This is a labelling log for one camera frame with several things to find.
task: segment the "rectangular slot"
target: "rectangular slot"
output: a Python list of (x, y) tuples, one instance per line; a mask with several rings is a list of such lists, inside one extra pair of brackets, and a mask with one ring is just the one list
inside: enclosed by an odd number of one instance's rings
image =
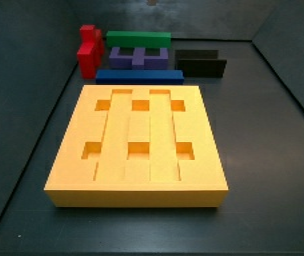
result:
[(151, 100), (151, 181), (181, 181), (177, 154), (171, 91), (150, 90)]
[(173, 100), (171, 101), (171, 110), (173, 111), (186, 111), (185, 100)]
[(151, 94), (171, 94), (170, 90), (163, 90), (163, 89), (153, 89), (150, 90)]
[(149, 100), (133, 100), (133, 110), (134, 111), (150, 111), (150, 101)]
[(114, 89), (112, 94), (133, 94), (134, 90), (133, 89)]
[(102, 142), (86, 142), (82, 159), (99, 159), (102, 153)]
[(150, 142), (128, 142), (128, 160), (150, 159)]
[(179, 160), (195, 160), (191, 142), (177, 142), (177, 151)]

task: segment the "black block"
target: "black block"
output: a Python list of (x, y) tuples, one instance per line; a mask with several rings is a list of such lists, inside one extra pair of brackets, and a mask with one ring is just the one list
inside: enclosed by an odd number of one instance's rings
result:
[(177, 50), (175, 59), (218, 59), (218, 50)]
[(223, 77), (227, 60), (179, 59), (177, 69), (183, 71), (185, 77)]

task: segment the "building block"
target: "building block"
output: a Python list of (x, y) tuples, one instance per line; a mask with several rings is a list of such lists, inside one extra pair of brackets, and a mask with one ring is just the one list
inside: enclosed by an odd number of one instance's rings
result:
[(98, 84), (170, 84), (185, 82), (181, 70), (106, 70), (96, 73)]
[(183, 70), (186, 77), (222, 78), (227, 60), (218, 55), (217, 50), (177, 50), (175, 69)]
[(94, 79), (96, 69), (102, 65), (102, 55), (104, 54), (104, 42), (102, 30), (95, 25), (83, 25), (80, 28), (83, 44), (78, 52), (78, 59), (83, 78)]
[(149, 56), (147, 49), (137, 47), (133, 55), (123, 55), (120, 47), (114, 47), (110, 55), (110, 66), (114, 69), (169, 69), (169, 49), (161, 48), (159, 55)]
[(108, 47), (170, 48), (170, 32), (108, 31)]
[(83, 78), (94, 79), (96, 74), (98, 59), (95, 55), (95, 43), (83, 43), (78, 52), (79, 65)]
[(58, 207), (219, 207), (199, 86), (86, 85), (44, 190)]
[(218, 59), (218, 50), (177, 50), (175, 59)]

